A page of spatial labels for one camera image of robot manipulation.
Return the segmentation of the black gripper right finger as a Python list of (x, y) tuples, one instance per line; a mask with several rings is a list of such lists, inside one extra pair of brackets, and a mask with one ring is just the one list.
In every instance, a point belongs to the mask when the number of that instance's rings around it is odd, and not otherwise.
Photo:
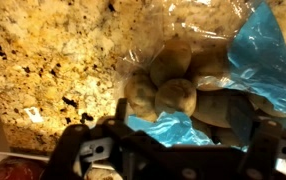
[(286, 180), (277, 161), (286, 164), (286, 129), (275, 121), (260, 124), (239, 165), (243, 180)]

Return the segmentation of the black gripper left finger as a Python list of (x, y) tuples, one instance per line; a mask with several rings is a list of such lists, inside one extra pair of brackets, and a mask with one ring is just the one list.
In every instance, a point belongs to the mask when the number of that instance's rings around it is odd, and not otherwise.
[(104, 123), (92, 129), (85, 125), (67, 127), (40, 180), (84, 180), (100, 160), (123, 176), (122, 153), (117, 146), (122, 130), (122, 123)]

